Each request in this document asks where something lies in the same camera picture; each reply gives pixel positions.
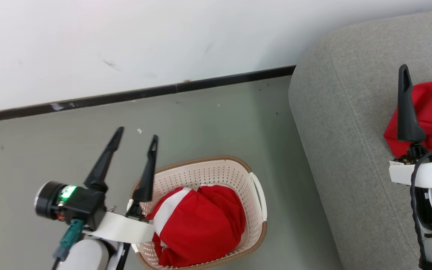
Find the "red cloth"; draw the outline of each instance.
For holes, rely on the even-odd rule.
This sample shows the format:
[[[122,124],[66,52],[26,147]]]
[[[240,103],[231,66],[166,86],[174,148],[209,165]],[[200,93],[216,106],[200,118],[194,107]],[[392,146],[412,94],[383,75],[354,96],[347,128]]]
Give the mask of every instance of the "red cloth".
[[[432,149],[432,82],[424,82],[413,87],[412,99],[416,116],[420,126],[424,129],[427,139],[423,142],[427,149]],[[398,138],[398,110],[393,114],[384,132],[391,151],[395,157],[406,155],[410,142],[399,142]]]
[[[222,258],[233,251],[245,231],[245,210],[226,186],[177,188],[154,207],[153,242],[163,266],[187,267]]]

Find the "plastic basket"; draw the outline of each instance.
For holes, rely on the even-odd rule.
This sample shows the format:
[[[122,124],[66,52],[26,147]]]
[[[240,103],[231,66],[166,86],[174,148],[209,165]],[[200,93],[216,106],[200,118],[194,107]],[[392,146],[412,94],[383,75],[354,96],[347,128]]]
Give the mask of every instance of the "plastic basket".
[[[226,185],[239,195],[246,214],[246,229],[240,244],[218,260],[178,269],[207,269],[237,260],[254,252],[264,240],[267,229],[267,207],[263,188],[251,168],[241,159],[232,156],[204,157],[159,168],[154,175],[153,201],[141,204],[144,214],[164,195],[178,187],[198,188],[200,185]],[[133,188],[139,186],[139,180]],[[142,265],[148,269],[167,270],[158,264],[154,244],[149,241],[139,245],[132,244]]]

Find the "white stripe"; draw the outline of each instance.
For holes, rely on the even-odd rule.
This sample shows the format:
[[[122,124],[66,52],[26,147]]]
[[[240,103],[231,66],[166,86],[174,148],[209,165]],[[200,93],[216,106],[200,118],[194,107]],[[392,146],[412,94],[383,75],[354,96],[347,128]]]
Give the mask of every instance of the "white stripe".
[[[154,232],[158,234],[158,236],[163,231],[166,222],[170,219],[178,204],[185,198],[185,196],[191,191],[191,188],[183,188],[182,190],[176,192],[167,198],[159,207],[156,215],[154,215]]]

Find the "gray sofa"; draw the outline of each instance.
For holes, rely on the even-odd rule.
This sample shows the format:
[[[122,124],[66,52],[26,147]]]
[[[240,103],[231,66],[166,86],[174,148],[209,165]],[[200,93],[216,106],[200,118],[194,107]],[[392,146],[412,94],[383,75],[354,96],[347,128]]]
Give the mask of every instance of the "gray sofa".
[[[346,270],[415,270],[409,188],[391,183],[383,132],[398,68],[432,80],[432,12],[357,24],[318,41],[289,88],[294,121]]]

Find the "gray floor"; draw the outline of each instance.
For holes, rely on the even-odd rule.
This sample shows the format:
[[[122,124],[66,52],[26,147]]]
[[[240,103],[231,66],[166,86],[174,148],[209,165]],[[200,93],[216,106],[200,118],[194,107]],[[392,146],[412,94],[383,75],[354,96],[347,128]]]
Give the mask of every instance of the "gray floor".
[[[153,134],[158,166],[234,155],[261,180],[268,233],[250,256],[218,269],[342,269],[288,106],[290,77],[0,121],[0,269],[50,269],[65,225],[36,217],[47,181],[80,184],[118,126],[106,205],[124,212]],[[132,253],[126,270],[141,270]]]

